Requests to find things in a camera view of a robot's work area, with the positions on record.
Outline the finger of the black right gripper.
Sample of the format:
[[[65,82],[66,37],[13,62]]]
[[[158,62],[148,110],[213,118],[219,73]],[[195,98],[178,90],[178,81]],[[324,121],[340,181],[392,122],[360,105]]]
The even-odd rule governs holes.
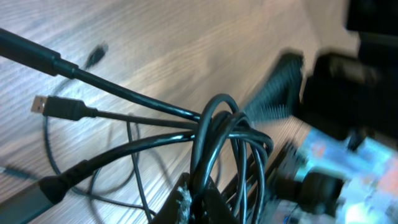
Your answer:
[[[293,115],[299,104],[303,55],[285,52],[275,61],[268,79],[244,107],[251,121],[273,121]]]

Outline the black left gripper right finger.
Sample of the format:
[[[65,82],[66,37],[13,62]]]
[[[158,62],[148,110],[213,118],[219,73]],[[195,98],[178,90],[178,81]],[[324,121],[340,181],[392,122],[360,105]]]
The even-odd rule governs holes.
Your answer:
[[[212,179],[198,196],[199,224],[238,224]]]

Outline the black USB cable long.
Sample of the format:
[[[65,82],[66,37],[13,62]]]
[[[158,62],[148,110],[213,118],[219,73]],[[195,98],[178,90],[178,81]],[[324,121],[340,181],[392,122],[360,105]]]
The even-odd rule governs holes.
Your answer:
[[[131,46],[111,44],[91,72],[141,94],[150,94],[153,63],[135,58]],[[55,96],[83,100],[87,105],[112,113],[151,116],[153,111],[113,96],[79,80],[65,79]],[[144,138],[153,127],[127,124],[108,118],[67,121],[44,119],[43,132],[51,166],[65,171],[83,159],[91,159],[131,140]],[[151,204],[149,169],[157,167],[150,151],[122,157],[95,172],[67,193],[65,199],[40,216],[47,223],[117,223],[123,218],[146,222],[155,215]]]

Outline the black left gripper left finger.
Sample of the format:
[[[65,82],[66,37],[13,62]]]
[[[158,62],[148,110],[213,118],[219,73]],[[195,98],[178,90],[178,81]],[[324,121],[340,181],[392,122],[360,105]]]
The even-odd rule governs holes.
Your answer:
[[[190,174],[184,172],[173,187],[152,224],[189,224],[192,196],[188,189]]]

